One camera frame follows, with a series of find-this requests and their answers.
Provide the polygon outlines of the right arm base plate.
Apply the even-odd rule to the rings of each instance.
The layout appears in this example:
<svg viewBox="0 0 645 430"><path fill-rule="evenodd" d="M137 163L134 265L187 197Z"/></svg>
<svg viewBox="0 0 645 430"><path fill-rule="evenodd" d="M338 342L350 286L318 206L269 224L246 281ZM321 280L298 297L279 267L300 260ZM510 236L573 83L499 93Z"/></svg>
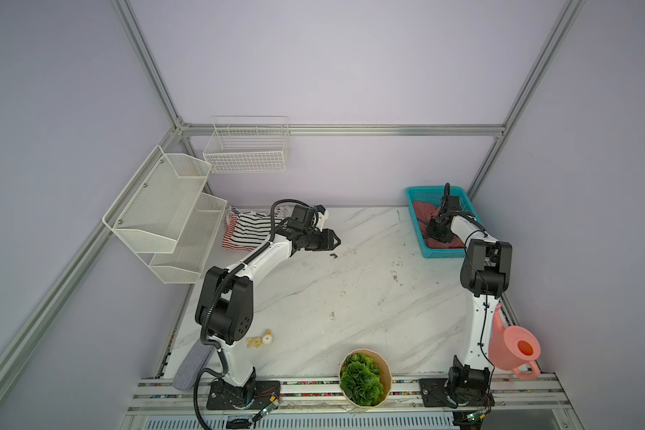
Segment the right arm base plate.
<svg viewBox="0 0 645 430"><path fill-rule="evenodd" d="M492 393L486 383L471 383L463 379L456 382L448 378L423 378L419 391L426 408L491 407Z"/></svg>

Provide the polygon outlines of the green plant in pot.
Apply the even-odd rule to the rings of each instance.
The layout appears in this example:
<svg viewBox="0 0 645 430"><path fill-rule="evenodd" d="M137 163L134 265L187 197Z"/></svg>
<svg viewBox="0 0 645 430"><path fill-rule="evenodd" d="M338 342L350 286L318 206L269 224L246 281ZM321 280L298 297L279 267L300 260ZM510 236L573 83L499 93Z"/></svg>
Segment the green plant in pot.
<svg viewBox="0 0 645 430"><path fill-rule="evenodd" d="M340 365L340 390L360 408L376 408L392 389L392 373L386 360L370 349L356 349Z"/></svg>

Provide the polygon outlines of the aluminium front rail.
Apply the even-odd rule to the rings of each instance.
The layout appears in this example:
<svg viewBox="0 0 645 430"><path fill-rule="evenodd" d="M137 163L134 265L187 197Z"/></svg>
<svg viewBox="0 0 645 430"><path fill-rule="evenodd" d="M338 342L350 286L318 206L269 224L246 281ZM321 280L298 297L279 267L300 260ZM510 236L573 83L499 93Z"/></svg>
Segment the aluminium front rail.
<svg viewBox="0 0 645 430"><path fill-rule="evenodd" d="M387 399L377 412L423 410L422 376L396 376ZM496 410L571 408L555 374L543 374L524 381L512 373L497 373L491 384ZM279 391L279 412L360 412L340 390L336 377L283 378ZM143 379L127 409L128 415L188 415L193 410L191 392L181 392L168 379Z"/></svg>

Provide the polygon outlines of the small yellow white toy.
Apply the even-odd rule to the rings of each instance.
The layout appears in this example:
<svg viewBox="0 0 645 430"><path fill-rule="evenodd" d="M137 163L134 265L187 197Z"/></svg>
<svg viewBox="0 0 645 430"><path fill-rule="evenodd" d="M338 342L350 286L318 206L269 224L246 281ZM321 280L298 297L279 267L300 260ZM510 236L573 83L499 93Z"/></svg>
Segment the small yellow white toy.
<svg viewBox="0 0 645 430"><path fill-rule="evenodd" d="M261 336L248 338L247 347L249 349L252 349L252 348L259 349L263 345L271 345L273 341L274 341L274 336L272 331L266 330Z"/></svg>

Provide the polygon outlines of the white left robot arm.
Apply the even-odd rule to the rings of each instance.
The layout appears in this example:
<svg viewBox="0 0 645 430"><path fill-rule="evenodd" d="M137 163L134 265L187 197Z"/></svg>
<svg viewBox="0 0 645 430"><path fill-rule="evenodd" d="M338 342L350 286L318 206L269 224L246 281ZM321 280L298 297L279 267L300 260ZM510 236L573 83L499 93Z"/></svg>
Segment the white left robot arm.
<svg viewBox="0 0 645 430"><path fill-rule="evenodd" d="M240 352L254 322L254 288L278 265L298 251L335 250L341 240L324 227L329 211L295 199L282 199L270 208L269 231L246 257L225 268L213 266L204 276L195 310L199 342L217 352L221 369L206 364L193 383L193 411L202 429L210 426L204 410L258 410L250 419L237 419L232 428L252 428L279 406L281 382L260 381L256 369Z"/></svg>

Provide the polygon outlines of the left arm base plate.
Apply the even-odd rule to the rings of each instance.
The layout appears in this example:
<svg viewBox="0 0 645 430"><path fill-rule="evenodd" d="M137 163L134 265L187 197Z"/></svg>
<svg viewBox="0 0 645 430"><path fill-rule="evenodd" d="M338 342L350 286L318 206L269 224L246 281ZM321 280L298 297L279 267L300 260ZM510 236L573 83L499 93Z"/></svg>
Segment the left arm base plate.
<svg viewBox="0 0 645 430"><path fill-rule="evenodd" d="M251 379L244 387L236 387L222 379L211 383L207 410L261 410L269 405L272 397L279 398L279 381Z"/></svg>

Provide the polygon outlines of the pink watering can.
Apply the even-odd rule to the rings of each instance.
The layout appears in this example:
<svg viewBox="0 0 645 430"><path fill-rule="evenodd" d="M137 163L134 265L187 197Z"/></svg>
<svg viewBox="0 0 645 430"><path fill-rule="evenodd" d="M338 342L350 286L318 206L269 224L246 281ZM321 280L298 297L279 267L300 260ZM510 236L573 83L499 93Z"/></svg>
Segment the pink watering can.
<svg viewBox="0 0 645 430"><path fill-rule="evenodd" d="M492 335L487 356L498 369L511 371L518 378L532 381L541 375L537 360L541 355L538 339L518 325L505 326L502 306L494 311Z"/></svg>

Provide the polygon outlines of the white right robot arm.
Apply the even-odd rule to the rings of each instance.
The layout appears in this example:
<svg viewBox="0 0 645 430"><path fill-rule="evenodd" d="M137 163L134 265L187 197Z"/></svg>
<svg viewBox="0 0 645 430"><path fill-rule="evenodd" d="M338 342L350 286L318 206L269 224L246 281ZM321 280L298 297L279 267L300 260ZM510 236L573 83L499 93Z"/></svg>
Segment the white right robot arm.
<svg viewBox="0 0 645 430"><path fill-rule="evenodd" d="M496 307L510 282L512 246L490 235L451 189L444 185L439 212L428 222L426 233L444 244L458 238L464 247L460 284L468 292L466 340L444 387L445 404L457 408L490 401L496 366L487 350Z"/></svg>

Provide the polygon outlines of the black white striped tank top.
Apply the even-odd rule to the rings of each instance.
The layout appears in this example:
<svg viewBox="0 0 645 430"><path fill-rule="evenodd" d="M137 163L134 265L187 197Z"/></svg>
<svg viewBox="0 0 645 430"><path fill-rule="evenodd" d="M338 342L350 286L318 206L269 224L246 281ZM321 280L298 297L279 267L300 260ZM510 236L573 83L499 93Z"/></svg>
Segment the black white striped tank top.
<svg viewBox="0 0 645 430"><path fill-rule="evenodd" d="M269 214L256 211L239 212L234 238L236 242L248 244L255 249L270 237L271 230Z"/></svg>

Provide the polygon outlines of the dark red tank top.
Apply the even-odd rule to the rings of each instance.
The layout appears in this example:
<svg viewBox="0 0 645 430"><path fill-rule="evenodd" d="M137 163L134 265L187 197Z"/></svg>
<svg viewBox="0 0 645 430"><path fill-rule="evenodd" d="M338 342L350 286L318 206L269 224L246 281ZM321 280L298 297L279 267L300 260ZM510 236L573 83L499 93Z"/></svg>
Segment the dark red tank top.
<svg viewBox="0 0 645 430"><path fill-rule="evenodd" d="M429 249L458 249L463 242L446 228L438 226L437 218L440 207L428 202L414 201L412 208L416 215L419 234Z"/></svg>

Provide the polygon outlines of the white mesh lower shelf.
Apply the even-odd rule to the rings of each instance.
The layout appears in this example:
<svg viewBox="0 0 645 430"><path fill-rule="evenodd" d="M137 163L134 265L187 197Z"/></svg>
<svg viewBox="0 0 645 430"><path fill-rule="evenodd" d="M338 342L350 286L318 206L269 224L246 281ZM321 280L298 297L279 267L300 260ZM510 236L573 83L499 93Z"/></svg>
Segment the white mesh lower shelf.
<svg viewBox="0 0 645 430"><path fill-rule="evenodd" d="M172 254L154 254L150 270L164 284L195 284L207 263L220 231L226 200L201 193Z"/></svg>

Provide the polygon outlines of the grey oval pad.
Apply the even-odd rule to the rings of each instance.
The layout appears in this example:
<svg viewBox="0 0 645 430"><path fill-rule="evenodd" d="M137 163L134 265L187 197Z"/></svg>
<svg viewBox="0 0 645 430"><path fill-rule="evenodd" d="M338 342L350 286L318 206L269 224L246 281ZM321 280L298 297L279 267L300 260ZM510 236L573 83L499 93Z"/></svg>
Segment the grey oval pad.
<svg viewBox="0 0 645 430"><path fill-rule="evenodd" d="M198 341L193 345L181 363L173 379L173 387L181 392L189 392L195 387L196 378L213 355L215 347Z"/></svg>

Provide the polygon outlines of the teal plastic basket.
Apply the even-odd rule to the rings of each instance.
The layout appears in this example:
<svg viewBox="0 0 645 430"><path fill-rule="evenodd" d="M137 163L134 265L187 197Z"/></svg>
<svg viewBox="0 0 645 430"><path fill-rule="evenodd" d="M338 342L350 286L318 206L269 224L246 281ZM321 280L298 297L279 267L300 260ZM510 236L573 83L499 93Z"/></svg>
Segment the teal plastic basket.
<svg viewBox="0 0 645 430"><path fill-rule="evenodd" d="M408 209L422 256L464 258L465 240L489 238L466 191L458 186L406 189Z"/></svg>

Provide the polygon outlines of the red white striped tank top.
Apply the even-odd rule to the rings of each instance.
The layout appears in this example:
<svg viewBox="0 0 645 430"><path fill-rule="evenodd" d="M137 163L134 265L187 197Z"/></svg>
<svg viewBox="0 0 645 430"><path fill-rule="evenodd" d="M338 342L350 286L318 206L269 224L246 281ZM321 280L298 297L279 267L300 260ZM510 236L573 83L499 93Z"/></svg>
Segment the red white striped tank top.
<svg viewBox="0 0 645 430"><path fill-rule="evenodd" d="M238 251L252 251L254 247L251 247L250 245L246 244L241 244L236 242L234 235L236 232L236 223L238 222L239 218L239 212L229 206L229 209L227 210L227 215L224 221L224 227L225 227L225 232L222 238L222 247L225 249L230 249L230 250L238 250Z"/></svg>

